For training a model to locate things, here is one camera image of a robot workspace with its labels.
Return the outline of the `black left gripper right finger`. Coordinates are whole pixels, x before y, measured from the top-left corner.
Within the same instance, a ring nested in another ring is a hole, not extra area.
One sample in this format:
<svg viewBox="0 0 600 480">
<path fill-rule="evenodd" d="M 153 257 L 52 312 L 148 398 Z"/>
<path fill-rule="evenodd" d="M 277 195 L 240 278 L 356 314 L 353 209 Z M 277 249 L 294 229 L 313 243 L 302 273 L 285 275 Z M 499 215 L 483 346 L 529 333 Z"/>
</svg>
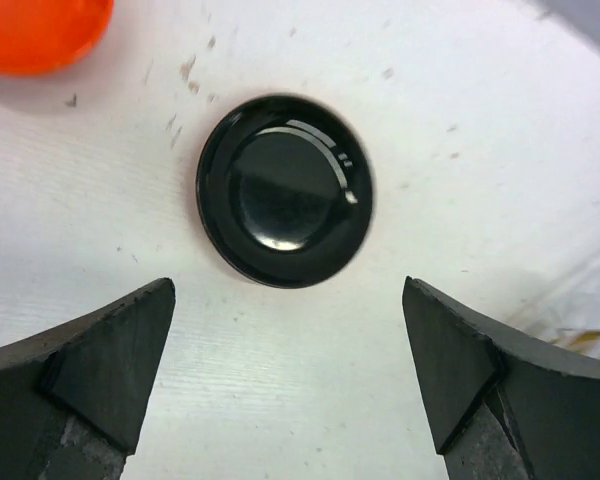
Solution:
<svg viewBox="0 0 600 480">
<path fill-rule="evenodd" d="M 420 279 L 402 305 L 451 479 L 600 479 L 600 360 L 478 313 Z"/>
</svg>

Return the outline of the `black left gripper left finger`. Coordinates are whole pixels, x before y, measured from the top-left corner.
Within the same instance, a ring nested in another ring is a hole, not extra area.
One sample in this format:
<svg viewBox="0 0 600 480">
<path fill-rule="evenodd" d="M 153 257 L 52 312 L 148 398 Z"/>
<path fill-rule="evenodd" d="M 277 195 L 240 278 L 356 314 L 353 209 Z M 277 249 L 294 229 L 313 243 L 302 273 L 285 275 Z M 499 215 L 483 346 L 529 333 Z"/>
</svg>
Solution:
<svg viewBox="0 0 600 480">
<path fill-rule="evenodd" d="M 135 454 L 176 304 L 157 279 L 0 347 L 0 479 L 118 479 Z"/>
</svg>

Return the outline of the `black plastic plate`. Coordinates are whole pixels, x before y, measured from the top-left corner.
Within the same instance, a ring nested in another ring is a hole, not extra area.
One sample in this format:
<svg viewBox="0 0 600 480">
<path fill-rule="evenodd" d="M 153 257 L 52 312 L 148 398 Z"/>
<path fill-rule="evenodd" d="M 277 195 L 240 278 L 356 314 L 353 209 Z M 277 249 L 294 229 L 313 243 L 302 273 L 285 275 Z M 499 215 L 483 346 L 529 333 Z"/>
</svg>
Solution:
<svg viewBox="0 0 600 480">
<path fill-rule="evenodd" d="M 218 122 L 201 150 L 195 192 L 223 260 L 282 289 L 313 286 L 345 268 L 374 207 L 358 135 L 331 109 L 291 94 L 252 98 Z"/>
</svg>

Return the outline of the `orange plastic bowl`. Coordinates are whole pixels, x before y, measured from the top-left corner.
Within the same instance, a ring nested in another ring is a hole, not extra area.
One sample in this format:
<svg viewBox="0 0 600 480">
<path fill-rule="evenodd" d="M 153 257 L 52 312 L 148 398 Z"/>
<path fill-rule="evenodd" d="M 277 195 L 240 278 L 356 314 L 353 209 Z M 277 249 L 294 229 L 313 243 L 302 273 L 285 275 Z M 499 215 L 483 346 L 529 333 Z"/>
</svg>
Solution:
<svg viewBox="0 0 600 480">
<path fill-rule="evenodd" d="M 87 56 L 107 31 L 110 0 L 0 0 L 0 74 L 41 75 Z"/>
</svg>

